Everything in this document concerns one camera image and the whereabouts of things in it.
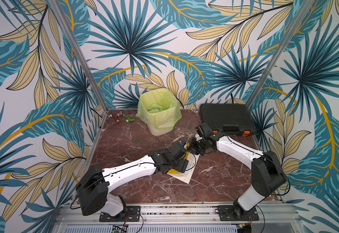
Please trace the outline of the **yellow cartoon cover book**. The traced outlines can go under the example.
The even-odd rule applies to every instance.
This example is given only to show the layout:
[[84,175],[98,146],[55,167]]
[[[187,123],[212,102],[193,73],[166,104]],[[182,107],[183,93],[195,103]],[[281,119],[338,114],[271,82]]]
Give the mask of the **yellow cartoon cover book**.
[[180,163],[178,168],[180,170],[171,169],[168,171],[167,174],[186,184],[189,184],[195,171],[195,167],[197,165],[199,157],[199,155],[194,155],[191,152],[187,151],[179,161]]

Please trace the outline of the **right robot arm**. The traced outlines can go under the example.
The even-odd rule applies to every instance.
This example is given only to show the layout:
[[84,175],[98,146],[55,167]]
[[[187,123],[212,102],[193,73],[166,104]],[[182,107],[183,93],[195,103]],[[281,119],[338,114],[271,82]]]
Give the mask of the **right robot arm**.
[[196,131],[197,136],[188,146],[192,154],[203,156],[208,149],[217,150],[239,160],[251,170],[251,185],[233,203],[237,217],[246,215],[288,181],[274,152],[250,148],[223,132],[215,133],[206,123],[199,125]]

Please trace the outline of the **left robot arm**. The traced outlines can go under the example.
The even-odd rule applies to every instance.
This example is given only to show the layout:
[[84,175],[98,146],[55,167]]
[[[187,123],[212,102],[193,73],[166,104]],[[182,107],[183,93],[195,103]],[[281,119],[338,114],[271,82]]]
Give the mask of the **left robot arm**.
[[77,196],[83,216],[103,212],[112,217],[127,212],[122,197],[111,194],[123,184],[157,173],[167,174],[170,170],[184,173],[189,161],[183,142],[173,144],[164,150],[153,151],[133,162],[102,169],[92,166],[76,185]]

